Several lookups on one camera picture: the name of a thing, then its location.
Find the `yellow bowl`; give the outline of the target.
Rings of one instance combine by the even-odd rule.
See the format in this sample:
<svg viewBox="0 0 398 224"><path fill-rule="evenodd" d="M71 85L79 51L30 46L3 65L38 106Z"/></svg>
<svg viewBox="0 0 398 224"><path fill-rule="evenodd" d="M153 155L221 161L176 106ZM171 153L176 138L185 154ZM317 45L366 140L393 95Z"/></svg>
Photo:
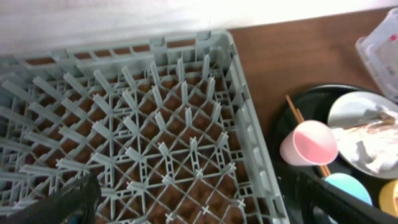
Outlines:
<svg viewBox="0 0 398 224"><path fill-rule="evenodd" d="M380 209L397 218L397 179L385 184L379 193Z"/></svg>

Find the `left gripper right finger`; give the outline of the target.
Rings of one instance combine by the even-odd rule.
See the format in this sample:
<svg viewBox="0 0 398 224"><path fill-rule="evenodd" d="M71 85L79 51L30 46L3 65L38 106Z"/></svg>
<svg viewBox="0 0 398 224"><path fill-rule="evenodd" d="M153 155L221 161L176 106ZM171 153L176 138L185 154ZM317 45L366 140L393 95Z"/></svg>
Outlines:
<svg viewBox="0 0 398 224"><path fill-rule="evenodd" d="M397 224L396 217L303 172L297 177L296 191L304 223L317 222L313 211L318 207L338 223Z"/></svg>

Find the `gold snack wrapper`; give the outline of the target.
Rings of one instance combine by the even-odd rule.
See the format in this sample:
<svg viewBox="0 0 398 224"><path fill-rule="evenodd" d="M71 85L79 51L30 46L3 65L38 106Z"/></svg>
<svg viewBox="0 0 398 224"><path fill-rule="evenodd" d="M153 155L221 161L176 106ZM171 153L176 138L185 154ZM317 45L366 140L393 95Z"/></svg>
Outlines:
<svg viewBox="0 0 398 224"><path fill-rule="evenodd" d="M387 113L379 113L373 117L361 119L347 127L344 127L344 131L358 131L359 129L376 129L384 126L392 126L396 123L396 118Z"/></svg>

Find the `white tissue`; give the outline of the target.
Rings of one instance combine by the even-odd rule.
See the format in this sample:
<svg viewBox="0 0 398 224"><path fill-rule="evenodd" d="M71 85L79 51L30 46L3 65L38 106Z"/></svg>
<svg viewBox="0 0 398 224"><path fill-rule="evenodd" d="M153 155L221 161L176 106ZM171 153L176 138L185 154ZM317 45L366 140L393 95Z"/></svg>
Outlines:
<svg viewBox="0 0 398 224"><path fill-rule="evenodd" d="M361 119L387 113L396 118L392 126L376 129L344 131L343 128ZM360 118L346 118L330 124L338 141L341 156L355 167L372 175L386 176L397 171L397 113L387 109L367 110Z"/></svg>

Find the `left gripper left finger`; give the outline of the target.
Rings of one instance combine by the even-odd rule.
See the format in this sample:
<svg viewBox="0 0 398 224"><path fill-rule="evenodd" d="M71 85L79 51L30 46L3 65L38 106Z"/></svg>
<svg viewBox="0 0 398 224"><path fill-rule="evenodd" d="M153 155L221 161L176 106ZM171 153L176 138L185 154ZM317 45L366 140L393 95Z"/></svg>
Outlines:
<svg viewBox="0 0 398 224"><path fill-rule="evenodd" d="M89 173L9 215L1 223L94 223L100 198L98 179Z"/></svg>

